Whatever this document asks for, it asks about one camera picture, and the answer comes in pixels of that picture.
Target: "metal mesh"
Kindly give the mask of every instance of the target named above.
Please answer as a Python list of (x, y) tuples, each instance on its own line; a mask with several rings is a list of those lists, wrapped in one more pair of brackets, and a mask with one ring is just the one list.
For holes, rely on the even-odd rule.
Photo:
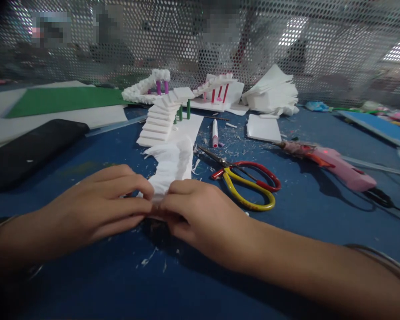
[[(47, 17), (65, 34), (39, 45), (34, 12), (66, 12), (69, 28)], [(301, 99), (400, 108), (400, 0), (12, 0), (0, 21), (5, 78), (123, 88), (168, 68), (171, 86), (233, 72), (248, 90), (273, 63)]]

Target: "white marker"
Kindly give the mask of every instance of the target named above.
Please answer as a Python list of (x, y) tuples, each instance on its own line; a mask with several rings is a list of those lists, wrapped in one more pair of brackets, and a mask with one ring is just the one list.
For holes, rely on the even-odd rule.
[(218, 121), (216, 119), (213, 120), (212, 124), (212, 146), (218, 147)]

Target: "green paper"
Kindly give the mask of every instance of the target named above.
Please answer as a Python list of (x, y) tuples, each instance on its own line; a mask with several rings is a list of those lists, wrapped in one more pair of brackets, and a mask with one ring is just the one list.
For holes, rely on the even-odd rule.
[(123, 100), (117, 89), (97, 87), (28, 89), (6, 118), (34, 116), (46, 113), (134, 104)]

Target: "person's right hand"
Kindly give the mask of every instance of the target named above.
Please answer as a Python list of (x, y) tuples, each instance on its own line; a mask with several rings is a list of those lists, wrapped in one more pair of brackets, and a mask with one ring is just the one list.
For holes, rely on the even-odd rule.
[(212, 184), (172, 182), (159, 211), (174, 236), (228, 269), (245, 272), (258, 256), (260, 223)]

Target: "forearm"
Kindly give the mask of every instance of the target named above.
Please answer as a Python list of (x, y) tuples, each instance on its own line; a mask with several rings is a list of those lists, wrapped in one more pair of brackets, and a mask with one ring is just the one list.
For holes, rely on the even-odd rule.
[(247, 273), (350, 316), (400, 319), (400, 278), (349, 248), (261, 222), (255, 263)]

